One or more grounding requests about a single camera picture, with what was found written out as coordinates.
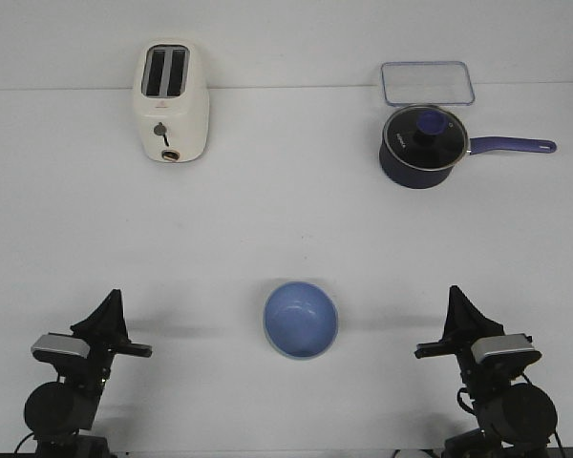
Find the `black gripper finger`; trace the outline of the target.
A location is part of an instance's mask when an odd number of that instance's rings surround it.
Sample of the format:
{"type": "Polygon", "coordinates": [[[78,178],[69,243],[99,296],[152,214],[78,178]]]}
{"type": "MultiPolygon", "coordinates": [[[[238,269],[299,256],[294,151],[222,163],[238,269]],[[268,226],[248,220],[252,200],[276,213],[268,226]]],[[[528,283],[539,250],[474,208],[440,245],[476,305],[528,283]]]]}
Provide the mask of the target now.
{"type": "Polygon", "coordinates": [[[445,342],[451,342],[458,331],[457,310],[457,288],[451,288],[449,290],[448,309],[442,335],[442,340],[445,342]]]}
{"type": "Polygon", "coordinates": [[[130,342],[124,319],[122,294],[113,289],[86,319],[70,326],[73,335],[92,342],[126,344],[130,342]]]}
{"type": "Polygon", "coordinates": [[[485,317],[456,285],[451,287],[451,313],[451,338],[454,341],[473,342],[505,334],[503,325],[485,317]]]}

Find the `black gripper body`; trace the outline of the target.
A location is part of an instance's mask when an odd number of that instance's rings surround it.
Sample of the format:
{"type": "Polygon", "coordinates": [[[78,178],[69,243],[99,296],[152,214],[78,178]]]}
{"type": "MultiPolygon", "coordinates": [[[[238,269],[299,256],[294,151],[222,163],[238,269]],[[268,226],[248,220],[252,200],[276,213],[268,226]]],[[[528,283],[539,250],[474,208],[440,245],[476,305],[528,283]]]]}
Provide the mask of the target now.
{"type": "Polygon", "coordinates": [[[111,376],[111,367],[116,355],[150,358],[152,346],[133,343],[126,337],[106,337],[83,334],[80,338],[90,347],[83,364],[83,382],[107,381],[111,376]]]}
{"type": "Polygon", "coordinates": [[[484,366],[482,357],[491,350],[507,343],[506,336],[482,337],[474,341],[441,340],[435,343],[419,343],[414,351],[417,359],[454,355],[460,368],[463,382],[510,382],[505,369],[484,366]]]}

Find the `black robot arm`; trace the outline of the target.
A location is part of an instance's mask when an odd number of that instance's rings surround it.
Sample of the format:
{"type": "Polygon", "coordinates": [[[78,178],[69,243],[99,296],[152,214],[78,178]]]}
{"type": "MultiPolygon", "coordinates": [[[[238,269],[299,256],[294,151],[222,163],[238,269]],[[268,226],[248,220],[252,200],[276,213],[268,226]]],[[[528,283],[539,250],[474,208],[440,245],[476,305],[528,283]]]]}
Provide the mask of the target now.
{"type": "Polygon", "coordinates": [[[558,412],[548,394],[525,375],[526,367],[541,359],[531,336],[506,333],[453,285],[442,337],[418,344],[414,355],[456,357],[463,383],[456,400],[477,420],[477,428],[445,440],[443,457],[549,455],[558,412]]]}
{"type": "Polygon", "coordinates": [[[36,457],[112,457],[102,436],[84,435],[93,426],[116,355],[149,358],[152,347],[130,340],[122,293],[112,290],[69,334],[50,332],[31,347],[50,364],[56,379],[38,386],[24,405],[24,421],[36,441],[36,457]]]}

